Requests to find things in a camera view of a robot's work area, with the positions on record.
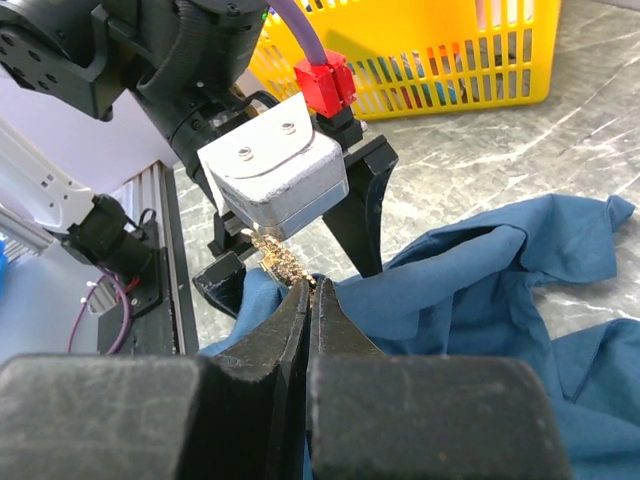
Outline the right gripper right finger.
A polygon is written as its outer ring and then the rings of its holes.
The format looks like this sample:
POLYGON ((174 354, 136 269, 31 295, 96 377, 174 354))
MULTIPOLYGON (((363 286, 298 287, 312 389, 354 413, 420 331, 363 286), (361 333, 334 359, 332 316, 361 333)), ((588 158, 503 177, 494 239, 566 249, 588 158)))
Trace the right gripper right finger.
POLYGON ((569 479, 534 371, 503 357, 391 356, 344 313, 329 279, 311 307, 307 373, 317 479, 569 479))

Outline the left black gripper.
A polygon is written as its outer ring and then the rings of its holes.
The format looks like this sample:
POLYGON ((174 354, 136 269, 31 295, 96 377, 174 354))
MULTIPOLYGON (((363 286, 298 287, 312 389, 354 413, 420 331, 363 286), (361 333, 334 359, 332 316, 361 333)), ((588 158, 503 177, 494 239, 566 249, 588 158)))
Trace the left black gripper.
POLYGON ((211 121, 238 111, 232 88, 247 69, 264 1, 104 1, 108 32, 130 55, 124 84, 168 142, 189 179, 213 196, 198 150, 216 139, 211 121))

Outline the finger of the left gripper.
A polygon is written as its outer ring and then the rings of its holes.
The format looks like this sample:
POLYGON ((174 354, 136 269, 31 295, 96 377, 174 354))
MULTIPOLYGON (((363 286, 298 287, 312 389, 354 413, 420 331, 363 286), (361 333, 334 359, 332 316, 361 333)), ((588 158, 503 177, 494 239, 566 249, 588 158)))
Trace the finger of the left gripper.
POLYGON ((323 221, 359 274, 382 272, 382 204, 398 154, 379 135, 345 157, 349 192, 323 215, 323 221))
POLYGON ((242 304, 245 277, 245 264, 235 252, 229 251, 197 273, 192 283, 210 306, 236 319, 242 304))

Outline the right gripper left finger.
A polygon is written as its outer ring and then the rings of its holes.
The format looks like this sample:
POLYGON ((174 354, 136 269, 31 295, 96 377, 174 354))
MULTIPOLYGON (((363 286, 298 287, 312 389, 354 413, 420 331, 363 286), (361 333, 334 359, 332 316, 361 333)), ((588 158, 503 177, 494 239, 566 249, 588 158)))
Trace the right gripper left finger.
POLYGON ((18 356, 1 369, 5 479, 306 479, 310 287, 205 356, 18 356))

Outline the gold flower brooch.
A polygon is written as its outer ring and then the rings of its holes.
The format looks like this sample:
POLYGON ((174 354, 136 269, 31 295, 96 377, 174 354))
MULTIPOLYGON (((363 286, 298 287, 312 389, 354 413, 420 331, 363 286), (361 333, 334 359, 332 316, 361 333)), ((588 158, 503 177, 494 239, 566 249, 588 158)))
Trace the gold flower brooch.
POLYGON ((258 265, 275 282, 287 288, 298 282, 306 282, 312 289, 316 287, 314 277, 279 240, 249 228, 242 229, 241 234, 262 254, 258 265))

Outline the dark blue t-shirt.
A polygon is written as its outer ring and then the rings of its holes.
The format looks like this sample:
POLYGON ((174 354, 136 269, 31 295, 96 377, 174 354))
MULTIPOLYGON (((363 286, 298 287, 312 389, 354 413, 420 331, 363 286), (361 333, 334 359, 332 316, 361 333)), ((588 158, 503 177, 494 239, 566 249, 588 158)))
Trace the dark blue t-shirt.
POLYGON ((387 354, 504 356, 541 379, 578 479, 639 475, 639 323, 618 318, 552 338, 536 287, 617 273, 615 232, 633 215, 549 194, 429 231, 378 275, 340 282, 346 315, 387 354))

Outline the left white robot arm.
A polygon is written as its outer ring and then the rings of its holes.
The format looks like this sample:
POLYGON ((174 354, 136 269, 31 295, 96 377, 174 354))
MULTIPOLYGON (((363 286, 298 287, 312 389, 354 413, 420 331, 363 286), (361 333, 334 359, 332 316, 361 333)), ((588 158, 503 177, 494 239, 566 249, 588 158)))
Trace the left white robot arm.
POLYGON ((236 314, 241 256, 304 271, 281 243, 322 219, 363 277, 382 271, 381 207, 397 155, 365 141, 346 58, 326 49, 293 1, 5 1, 1 67, 20 87, 107 122, 129 92, 215 207, 216 262, 197 284, 236 314), (303 57, 287 100, 236 82, 270 14, 303 57))

